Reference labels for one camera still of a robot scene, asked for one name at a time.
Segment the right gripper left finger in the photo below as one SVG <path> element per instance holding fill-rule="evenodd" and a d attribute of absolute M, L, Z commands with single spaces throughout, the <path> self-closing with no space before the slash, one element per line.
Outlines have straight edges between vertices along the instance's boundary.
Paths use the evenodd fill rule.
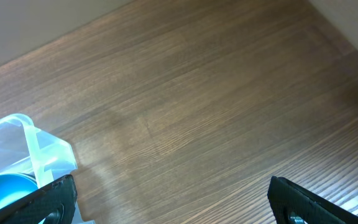
<path fill-rule="evenodd" d="M 64 175 L 0 209 L 0 223 L 71 223 L 76 201 L 73 176 Z"/>

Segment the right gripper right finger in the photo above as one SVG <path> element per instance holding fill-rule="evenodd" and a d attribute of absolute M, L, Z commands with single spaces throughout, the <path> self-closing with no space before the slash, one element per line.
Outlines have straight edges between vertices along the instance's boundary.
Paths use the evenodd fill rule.
<path fill-rule="evenodd" d="M 284 178 L 270 179 L 267 197 L 279 224 L 358 224 L 358 216 Z"/>

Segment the dark blue plate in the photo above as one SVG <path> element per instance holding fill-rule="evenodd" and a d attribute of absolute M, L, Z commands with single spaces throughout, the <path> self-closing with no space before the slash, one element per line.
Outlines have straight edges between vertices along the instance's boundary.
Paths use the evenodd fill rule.
<path fill-rule="evenodd" d="M 0 174 L 0 209 L 36 191 L 36 180 L 25 174 Z"/>

